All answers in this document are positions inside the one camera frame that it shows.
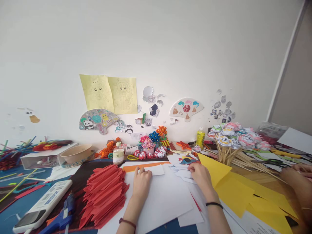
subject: bracelet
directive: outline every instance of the bracelet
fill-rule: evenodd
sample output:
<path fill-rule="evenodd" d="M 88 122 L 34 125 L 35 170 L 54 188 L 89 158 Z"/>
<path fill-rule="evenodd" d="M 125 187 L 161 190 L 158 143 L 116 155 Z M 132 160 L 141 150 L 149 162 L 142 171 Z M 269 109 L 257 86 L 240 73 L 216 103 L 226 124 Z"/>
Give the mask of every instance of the bracelet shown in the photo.
<path fill-rule="evenodd" d="M 220 206 L 222 209 L 223 209 L 223 206 L 217 202 L 208 202 L 206 203 L 206 206 L 209 206 L 209 205 L 217 205 L 217 206 Z"/>
<path fill-rule="evenodd" d="M 132 223 L 132 222 L 130 222 L 130 221 L 128 221 L 128 220 L 124 220 L 123 218 L 120 218 L 119 223 L 121 223 L 121 222 L 125 222 L 125 223 L 130 224 L 132 227 L 134 227 L 134 234 L 137 233 L 137 229 L 136 229 L 137 226 L 136 226 L 134 223 Z"/>

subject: glue bottle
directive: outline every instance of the glue bottle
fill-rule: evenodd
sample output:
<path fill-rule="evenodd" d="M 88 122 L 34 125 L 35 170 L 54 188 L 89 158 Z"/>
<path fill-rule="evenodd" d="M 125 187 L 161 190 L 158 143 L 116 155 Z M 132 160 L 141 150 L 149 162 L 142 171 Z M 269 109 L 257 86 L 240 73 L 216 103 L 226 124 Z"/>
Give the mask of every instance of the glue bottle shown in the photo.
<path fill-rule="evenodd" d="M 198 145 L 201 148 L 201 150 L 204 148 L 204 139 L 205 139 L 205 132 L 203 131 L 203 127 L 200 127 L 197 132 L 196 145 Z"/>
<path fill-rule="evenodd" d="M 116 143 L 116 148 L 113 150 L 113 164 L 119 165 L 122 164 L 124 161 L 124 148 L 120 146 L 121 143 Z"/>

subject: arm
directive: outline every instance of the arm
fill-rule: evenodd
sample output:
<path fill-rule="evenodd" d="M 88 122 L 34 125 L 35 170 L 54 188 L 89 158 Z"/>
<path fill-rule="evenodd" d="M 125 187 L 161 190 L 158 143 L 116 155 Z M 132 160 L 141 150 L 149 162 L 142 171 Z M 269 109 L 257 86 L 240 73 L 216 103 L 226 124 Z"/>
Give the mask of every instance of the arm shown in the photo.
<path fill-rule="evenodd" d="M 312 177 L 312 166 L 297 164 L 284 168 L 280 174 L 295 191 L 307 224 L 312 227 L 312 183 L 306 177 Z"/>
<path fill-rule="evenodd" d="M 147 199 L 150 189 L 151 171 L 145 171 L 144 168 L 138 173 L 139 167 L 136 168 L 133 180 L 133 194 L 129 200 L 123 219 L 137 225 L 143 205 Z M 133 234 L 134 227 L 126 222 L 121 222 L 116 234 Z"/>
<path fill-rule="evenodd" d="M 206 198 L 206 202 L 220 203 L 217 192 L 212 187 L 208 169 L 199 163 L 192 163 L 188 169 Z M 232 234 L 223 210 L 217 205 L 207 206 L 211 234 Z"/>

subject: white bottle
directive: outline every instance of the white bottle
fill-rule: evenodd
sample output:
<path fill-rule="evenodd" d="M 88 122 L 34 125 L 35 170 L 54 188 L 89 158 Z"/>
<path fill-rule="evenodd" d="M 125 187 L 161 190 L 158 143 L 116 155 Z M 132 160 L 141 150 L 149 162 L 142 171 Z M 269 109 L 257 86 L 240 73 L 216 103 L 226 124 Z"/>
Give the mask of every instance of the white bottle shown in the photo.
<path fill-rule="evenodd" d="M 119 165 L 122 164 L 124 161 L 124 149 L 120 146 L 121 143 L 116 143 L 116 148 L 113 150 L 113 164 Z"/>

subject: person's hand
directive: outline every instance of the person's hand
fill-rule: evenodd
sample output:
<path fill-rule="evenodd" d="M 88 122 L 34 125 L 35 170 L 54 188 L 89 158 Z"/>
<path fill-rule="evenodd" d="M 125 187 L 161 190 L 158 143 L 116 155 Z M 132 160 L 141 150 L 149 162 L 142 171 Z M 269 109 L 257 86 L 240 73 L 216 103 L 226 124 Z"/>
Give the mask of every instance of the person's hand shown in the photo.
<path fill-rule="evenodd" d="M 312 178 L 312 166 L 306 164 L 295 164 L 292 168 L 299 171 L 304 177 Z"/>
<path fill-rule="evenodd" d="M 145 171 L 143 167 L 138 173 L 139 169 L 139 167 L 136 167 L 136 171 L 134 172 L 132 197 L 138 198 L 141 202 L 144 203 L 149 194 L 152 172 Z"/>
<path fill-rule="evenodd" d="M 219 197 L 212 186 L 208 169 L 202 164 L 192 163 L 189 165 L 188 170 L 191 171 L 193 179 L 201 189 L 207 202 L 219 202 Z"/>

